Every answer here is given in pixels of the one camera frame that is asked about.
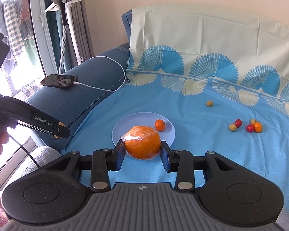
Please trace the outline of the orange tangerine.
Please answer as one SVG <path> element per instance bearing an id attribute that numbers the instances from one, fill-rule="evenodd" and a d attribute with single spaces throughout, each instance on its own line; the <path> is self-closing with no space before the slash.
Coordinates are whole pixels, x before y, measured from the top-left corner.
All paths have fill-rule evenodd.
<path id="1" fill-rule="evenodd" d="M 257 133 L 260 133 L 263 131 L 263 126 L 260 122 L 256 121 L 254 124 L 254 131 L 257 132 Z"/>
<path id="2" fill-rule="evenodd" d="M 163 132 L 165 130 L 165 121 L 162 119 L 157 119 L 155 121 L 155 129 L 158 132 Z"/>

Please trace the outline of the large orange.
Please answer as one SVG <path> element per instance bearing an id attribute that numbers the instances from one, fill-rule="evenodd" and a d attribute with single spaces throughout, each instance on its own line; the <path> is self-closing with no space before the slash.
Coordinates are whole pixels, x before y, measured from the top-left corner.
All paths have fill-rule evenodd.
<path id="1" fill-rule="evenodd" d="M 127 153 L 135 159 L 151 160 L 160 153 L 160 135 L 149 126 L 134 126 L 121 139 Z"/>

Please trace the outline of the red cherry tomato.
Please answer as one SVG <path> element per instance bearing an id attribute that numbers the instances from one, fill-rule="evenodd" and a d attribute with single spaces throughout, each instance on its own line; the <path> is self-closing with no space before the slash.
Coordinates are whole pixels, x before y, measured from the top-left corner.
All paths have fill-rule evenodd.
<path id="1" fill-rule="evenodd" d="M 248 124 L 245 127 L 245 129 L 246 129 L 247 132 L 253 132 L 254 131 L 254 125 L 253 124 Z"/>
<path id="2" fill-rule="evenodd" d="M 237 128 L 241 127 L 241 125 L 243 124 L 241 119 L 237 119 L 234 124 L 236 125 Z"/>

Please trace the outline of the light blue round plate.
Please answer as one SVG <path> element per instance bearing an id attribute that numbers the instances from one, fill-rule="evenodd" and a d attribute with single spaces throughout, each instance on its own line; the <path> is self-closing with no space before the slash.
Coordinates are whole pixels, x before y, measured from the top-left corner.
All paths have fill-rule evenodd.
<path id="1" fill-rule="evenodd" d="M 157 131 L 155 128 L 157 120 L 164 122 L 165 128 L 163 131 Z M 152 132 L 158 133 L 160 140 L 166 141 L 168 146 L 171 146 L 175 140 L 176 131 L 170 120 L 160 114 L 139 112 L 123 117 L 114 125 L 112 141 L 116 145 L 122 139 L 140 139 Z"/>

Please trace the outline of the black smartphone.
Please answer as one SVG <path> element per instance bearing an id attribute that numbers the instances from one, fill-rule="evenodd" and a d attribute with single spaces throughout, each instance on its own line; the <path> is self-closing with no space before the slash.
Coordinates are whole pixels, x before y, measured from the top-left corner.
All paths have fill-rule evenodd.
<path id="1" fill-rule="evenodd" d="M 40 84 L 46 87 L 54 87 L 59 89 L 66 89 L 71 87 L 74 82 L 78 81 L 77 76 L 50 74 L 45 77 Z"/>

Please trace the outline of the hanging checked clothes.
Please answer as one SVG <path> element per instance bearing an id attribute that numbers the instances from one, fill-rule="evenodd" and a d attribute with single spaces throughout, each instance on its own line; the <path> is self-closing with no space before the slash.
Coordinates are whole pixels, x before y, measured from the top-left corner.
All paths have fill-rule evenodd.
<path id="1" fill-rule="evenodd" d="M 1 66 L 9 77 L 26 52 L 31 64 L 38 62 L 29 0 L 0 0 L 0 34 L 10 50 Z"/>

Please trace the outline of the blue patterned cloth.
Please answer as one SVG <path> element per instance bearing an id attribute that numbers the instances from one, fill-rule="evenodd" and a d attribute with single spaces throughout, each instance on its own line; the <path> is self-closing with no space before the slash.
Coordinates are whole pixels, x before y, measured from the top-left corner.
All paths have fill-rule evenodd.
<path id="1" fill-rule="evenodd" d="M 143 6 L 125 18 L 126 84 L 91 110 L 64 152 L 112 148 L 123 117 L 160 114 L 176 131 L 171 148 L 243 165 L 278 185 L 289 210 L 289 26 L 199 4 Z M 246 131 L 251 119 L 262 132 Z"/>

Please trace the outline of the white garment steamer stand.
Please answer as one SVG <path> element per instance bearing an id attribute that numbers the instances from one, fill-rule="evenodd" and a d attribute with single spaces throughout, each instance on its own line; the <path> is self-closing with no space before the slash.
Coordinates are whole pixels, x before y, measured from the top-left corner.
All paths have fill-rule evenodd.
<path id="1" fill-rule="evenodd" d="M 68 30 L 71 34 L 73 49 L 76 55 L 76 61 L 78 65 L 81 64 L 83 61 L 83 58 L 80 56 L 79 49 L 76 43 L 76 33 L 73 26 L 71 15 L 71 7 L 72 7 L 71 5 L 74 3 L 81 2 L 82 0 L 50 0 L 50 1 L 52 1 L 52 3 L 46 8 L 45 12 L 48 11 L 56 12 L 59 10 L 62 19 L 63 30 L 62 30 L 61 54 L 58 73 L 63 74 Z"/>

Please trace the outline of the white window frame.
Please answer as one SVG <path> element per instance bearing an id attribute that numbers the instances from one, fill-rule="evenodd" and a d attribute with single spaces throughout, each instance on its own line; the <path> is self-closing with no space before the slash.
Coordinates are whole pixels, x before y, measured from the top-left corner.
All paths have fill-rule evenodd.
<path id="1" fill-rule="evenodd" d="M 45 12 L 45 0 L 29 0 L 35 42 L 44 74 L 57 74 L 58 69 L 53 52 Z"/>

